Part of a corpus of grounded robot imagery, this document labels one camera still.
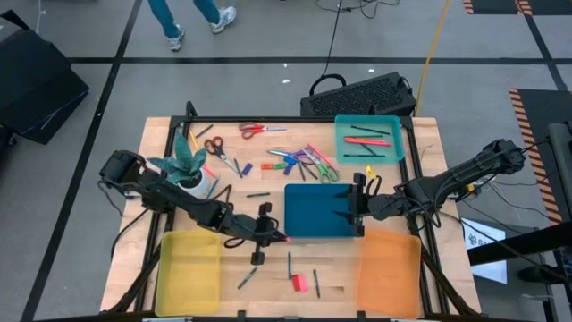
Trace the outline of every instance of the wooden table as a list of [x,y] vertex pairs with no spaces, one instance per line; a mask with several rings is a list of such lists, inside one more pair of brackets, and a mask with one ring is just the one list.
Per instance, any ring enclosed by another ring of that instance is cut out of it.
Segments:
[[[143,131],[139,153],[143,157],[162,157],[167,140],[169,117],[148,118]],[[195,133],[203,130],[209,123],[193,123],[191,130]],[[437,122],[433,118],[414,119],[416,141],[422,159],[424,175],[436,175],[447,169],[443,155],[441,139],[437,130]],[[268,149],[297,151],[310,142],[335,161],[333,143],[333,123],[273,123],[273,126],[288,128],[287,131],[265,132],[251,140],[240,136],[236,123],[215,123],[204,140],[220,135],[224,138],[224,150],[229,157],[238,158],[240,165],[247,162],[253,165],[250,173],[243,179],[234,173],[223,161],[216,157],[208,157],[206,164],[210,166],[221,181],[215,192],[227,184],[232,184],[231,202],[235,213],[257,215],[258,205],[263,202],[273,203],[271,216],[283,223],[284,186],[287,183],[302,182],[299,170],[292,169],[290,175],[282,171],[261,170],[260,164],[281,162],[277,156],[266,153]],[[408,171],[413,177],[413,166],[409,155],[407,136],[403,132],[407,153]],[[362,165],[336,165],[341,171],[341,182],[351,182],[354,172],[364,173]],[[392,193],[393,186],[401,183],[398,165],[374,165],[373,169],[383,177],[380,193]],[[249,193],[270,191],[269,197],[247,199]],[[129,223],[142,211],[139,199],[128,200],[122,220],[122,227]],[[453,202],[447,201],[443,211],[457,216]],[[134,225],[117,244],[112,262],[101,309],[111,308],[125,293],[133,279],[141,269],[144,249],[151,215],[147,215]],[[403,217],[392,217],[384,221],[376,221],[372,217],[365,220],[367,228],[384,228],[409,234],[406,220]],[[174,230],[200,229],[192,222],[187,213],[178,209],[175,215]],[[476,295],[475,283],[469,265],[465,243],[460,224],[452,218],[442,216],[442,227],[435,229],[436,241],[443,273],[449,278],[458,293],[473,309],[480,311]],[[251,270],[250,254],[254,243],[246,242],[237,249],[223,249],[221,305],[215,316],[235,317],[237,311],[245,309],[250,317],[355,317],[359,308],[355,303],[355,280],[358,262],[358,239],[347,240],[304,240],[291,243],[276,243],[264,249],[265,263],[256,275],[242,290],[237,285]],[[287,255],[292,254],[292,265],[295,272],[304,274],[308,280],[309,291],[294,292],[291,281],[287,278]],[[319,272],[321,299],[317,299],[313,289],[312,269]],[[439,311],[433,276],[427,270],[429,291],[433,312]],[[153,301],[156,274],[149,278],[145,308],[150,309]],[[379,317],[375,312],[367,312],[369,317]]]

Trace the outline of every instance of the white sneaker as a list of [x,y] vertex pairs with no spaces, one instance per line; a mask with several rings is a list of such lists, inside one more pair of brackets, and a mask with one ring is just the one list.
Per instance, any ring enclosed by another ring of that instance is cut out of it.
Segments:
[[183,28],[181,28],[181,26],[178,24],[176,24],[175,26],[177,26],[177,29],[179,30],[179,36],[175,38],[168,38],[169,48],[173,52],[179,51],[179,49],[181,49],[181,39],[185,36],[185,30],[183,30]]
[[211,23],[211,31],[213,33],[219,33],[221,31],[224,30],[224,27],[227,24],[230,24],[231,22],[234,21],[234,18],[236,18],[236,8],[234,8],[233,6],[227,7],[227,8],[223,8],[221,10],[219,10],[220,14],[220,20],[218,21],[218,24],[214,24]]

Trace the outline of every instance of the floor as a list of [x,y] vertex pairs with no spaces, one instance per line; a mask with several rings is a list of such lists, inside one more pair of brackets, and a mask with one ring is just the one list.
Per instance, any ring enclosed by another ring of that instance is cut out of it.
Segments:
[[[299,115],[299,99],[324,69],[335,13],[310,0],[222,3],[237,6],[239,16],[213,36],[190,0],[169,2],[187,30],[182,50],[174,54],[147,1],[42,1],[40,36],[71,59],[91,92],[47,146],[19,140],[1,164],[0,319],[20,320],[27,302],[28,318],[97,313],[120,222],[97,189],[97,172],[115,149],[138,149],[147,117],[183,114],[189,99],[200,115]],[[348,82],[397,71],[417,88],[444,3],[401,0],[381,5],[373,20],[359,11],[342,14],[332,56],[351,58],[330,64],[329,71]],[[337,1],[320,4],[335,8]],[[0,12],[7,9],[36,26],[37,1],[0,1]],[[134,25],[125,32],[130,16]],[[556,71],[572,86],[572,17],[535,16],[534,23],[549,55],[568,58],[556,61],[564,63]],[[429,68],[420,113],[437,118],[449,164],[497,138],[524,145],[509,89],[557,89],[546,64],[552,62],[537,41],[522,15],[470,15],[460,1],[451,2],[435,51],[444,59]],[[317,90],[336,86],[325,82]],[[31,170],[38,160],[49,170]],[[498,181],[533,182],[534,176],[527,164]],[[500,188],[513,203],[543,209],[535,187]],[[516,212],[492,191],[470,203],[505,223],[548,224],[534,212]],[[458,208],[462,216],[487,220],[463,204]],[[59,249],[53,263],[47,258],[42,264],[55,227],[65,228]],[[39,270],[48,274],[37,279]],[[30,293],[41,298],[29,301]],[[554,296],[559,320],[571,320],[562,290],[556,288]],[[489,292],[480,300],[494,317],[544,320],[538,302],[523,298],[503,308]]]

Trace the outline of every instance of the blue tray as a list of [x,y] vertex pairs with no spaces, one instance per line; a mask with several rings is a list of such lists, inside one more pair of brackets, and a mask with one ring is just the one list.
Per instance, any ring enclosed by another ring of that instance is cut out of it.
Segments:
[[[386,131],[390,135],[364,131],[351,128],[352,125]],[[335,118],[336,126],[336,160],[341,164],[395,164],[404,156],[403,140],[401,138],[401,122],[397,116],[384,115],[338,115]],[[372,140],[385,140],[391,143],[390,147],[367,145],[377,155],[385,157],[345,157],[344,155],[369,155],[371,154],[361,144],[348,143],[345,136],[370,136],[382,135],[379,138],[367,138]]]
[[352,226],[334,210],[348,212],[346,198],[334,198],[349,184],[287,184],[284,231],[289,237],[356,237]]

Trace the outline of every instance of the orange tray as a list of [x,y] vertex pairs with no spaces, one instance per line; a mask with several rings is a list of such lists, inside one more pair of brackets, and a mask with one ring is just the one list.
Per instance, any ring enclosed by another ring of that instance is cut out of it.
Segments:
[[419,316],[421,241],[383,229],[366,229],[357,273],[357,305],[392,318]]

